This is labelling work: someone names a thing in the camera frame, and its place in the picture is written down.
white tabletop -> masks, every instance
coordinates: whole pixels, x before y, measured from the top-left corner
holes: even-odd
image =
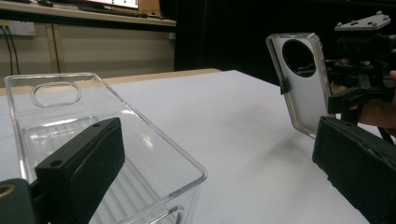
[[[236,72],[112,85],[207,170],[193,224],[368,223],[312,162],[278,86]],[[0,97],[0,180],[20,176]]]

camera lens opening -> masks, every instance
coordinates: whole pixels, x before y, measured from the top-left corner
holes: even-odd
[[[288,68],[299,77],[312,77],[317,67],[314,55],[307,45],[299,40],[288,40],[282,47],[282,55]]]

black backdrop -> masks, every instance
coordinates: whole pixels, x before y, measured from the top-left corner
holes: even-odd
[[[396,19],[394,2],[178,0],[175,70],[235,69],[278,85],[265,44],[268,35],[314,32],[325,58],[335,59],[337,22],[359,20],[379,10]],[[380,31],[396,34],[396,21]]]

clear phone case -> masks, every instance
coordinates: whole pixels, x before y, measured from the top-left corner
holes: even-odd
[[[331,94],[320,39],[313,33],[273,34],[266,39],[294,128],[316,137]]]
[[[90,224],[192,223],[205,168],[91,73],[6,77],[21,175],[95,122],[120,118],[125,163]]]

phone case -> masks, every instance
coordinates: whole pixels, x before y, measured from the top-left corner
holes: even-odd
[[[293,127],[316,137],[331,94],[320,39],[314,33],[273,34],[266,44],[276,68]]]

